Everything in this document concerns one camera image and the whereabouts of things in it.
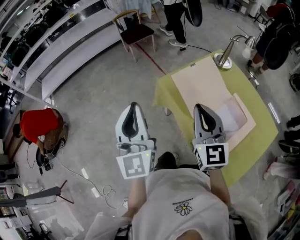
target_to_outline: flower print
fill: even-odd
[[[188,202],[179,204],[174,209],[174,211],[176,211],[177,213],[180,213],[180,215],[182,215],[182,216],[189,214],[192,210],[193,210],[193,208],[188,205]]]

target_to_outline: red line on floor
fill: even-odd
[[[136,44],[141,51],[154,63],[154,65],[165,75],[165,72],[163,71],[163,69],[154,61],[153,58],[151,58],[151,56],[137,43]]]

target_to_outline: white bag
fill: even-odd
[[[268,223],[259,202],[253,198],[240,200],[232,204],[236,215],[241,216],[253,240],[266,240],[268,237]]]

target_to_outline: desk lamp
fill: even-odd
[[[227,46],[224,53],[216,53],[214,56],[214,61],[218,68],[220,69],[231,69],[232,67],[232,61],[229,58],[230,52],[233,48],[233,44],[235,42],[239,42],[240,38],[246,39],[245,44],[246,48],[243,50],[243,56],[245,58],[249,58],[251,54],[251,50],[255,49],[256,46],[256,39],[253,36],[247,36],[247,35],[236,35],[231,38],[230,44]]]

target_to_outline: white paper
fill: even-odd
[[[244,112],[234,98],[220,106],[216,113],[222,120],[227,141],[247,122]]]

